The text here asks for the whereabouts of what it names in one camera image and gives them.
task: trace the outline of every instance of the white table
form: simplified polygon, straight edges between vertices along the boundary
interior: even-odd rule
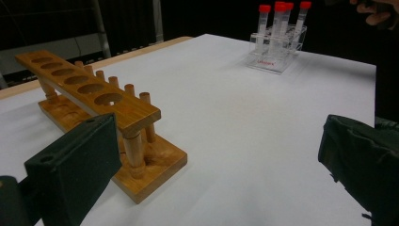
[[[317,154],[328,114],[374,124],[375,66],[301,52],[277,75],[246,67],[247,51],[204,35],[103,68],[152,95],[157,134],[188,164],[141,204],[110,182],[83,225],[370,225]],[[21,181],[24,161],[62,136],[43,98],[0,100],[2,175]]]

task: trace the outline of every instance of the wooden test tube rack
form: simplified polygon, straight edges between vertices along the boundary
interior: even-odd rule
[[[117,77],[107,83],[102,71],[94,75],[90,66],[72,65],[47,51],[16,59],[38,77],[46,96],[39,106],[64,132],[93,116],[115,113],[122,167],[112,180],[134,202],[142,202],[187,163],[184,151],[155,134],[153,123],[161,111],[151,105],[149,93],[136,98],[133,85],[121,90]]]

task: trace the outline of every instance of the person's hand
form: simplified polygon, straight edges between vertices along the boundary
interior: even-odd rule
[[[350,4],[356,5],[358,3],[358,0],[349,0]],[[395,23],[394,25],[397,24],[398,22],[398,14],[399,14],[399,0],[373,0],[375,3],[386,3],[393,5],[393,8],[395,9],[396,13],[395,15],[391,15],[390,12],[384,11],[384,12],[376,12],[376,5],[373,4],[369,7],[366,7],[364,3],[358,4],[357,6],[357,11],[358,13],[370,13],[366,18],[366,23],[369,25],[377,25],[380,23],[385,22],[388,20],[390,17],[395,17]]]

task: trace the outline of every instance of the wooden dowel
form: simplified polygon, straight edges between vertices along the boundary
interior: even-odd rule
[[[105,81],[105,75],[104,75],[104,71],[97,71],[96,72],[96,76],[100,79],[102,79],[103,81]]]
[[[126,84],[124,89],[125,89],[125,92],[131,94],[132,96],[136,96],[135,86],[133,84]]]
[[[151,97],[150,94],[148,92],[141,92],[140,93],[140,100],[150,104],[151,103]],[[147,137],[147,141],[149,143],[154,143],[156,140],[156,135],[155,135],[155,127],[153,124],[150,124],[149,126],[147,126],[145,128],[146,130],[146,137]]]
[[[58,103],[58,94],[56,94],[56,90],[52,88],[50,85],[45,83],[40,77],[38,77],[39,83],[41,88],[43,89],[46,99],[49,102],[49,104],[53,105]]]
[[[83,69],[85,69],[86,72],[94,75],[93,67],[91,65],[86,65],[85,67],[83,67]]]
[[[124,138],[123,144],[127,159],[132,166],[132,176],[136,179],[142,178],[146,163],[144,161],[144,148],[141,142],[141,133],[132,138]]]
[[[85,68],[85,65],[83,64],[83,62],[82,61],[75,61],[75,63],[74,63],[74,65],[76,66],[76,67],[79,67],[79,68]]]
[[[116,76],[110,76],[108,78],[109,84],[111,84],[114,87],[119,88],[120,87],[120,82],[118,81],[118,78]]]

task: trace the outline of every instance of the plastic test tube rack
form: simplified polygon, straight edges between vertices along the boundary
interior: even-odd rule
[[[249,41],[247,66],[272,73],[283,73],[302,49],[307,27],[303,26],[300,33],[295,33],[295,25],[288,24],[285,34],[272,36],[273,26],[267,28],[266,34],[253,33]]]
[[[91,66],[73,65],[47,51],[16,59],[38,77],[47,99],[39,106],[64,132],[92,116],[115,113],[122,167],[112,180],[134,202],[142,202],[186,165],[187,154],[155,134],[153,123],[161,111],[151,105],[148,92],[136,98],[134,85],[121,90],[117,77],[107,83],[102,71],[94,75]]]

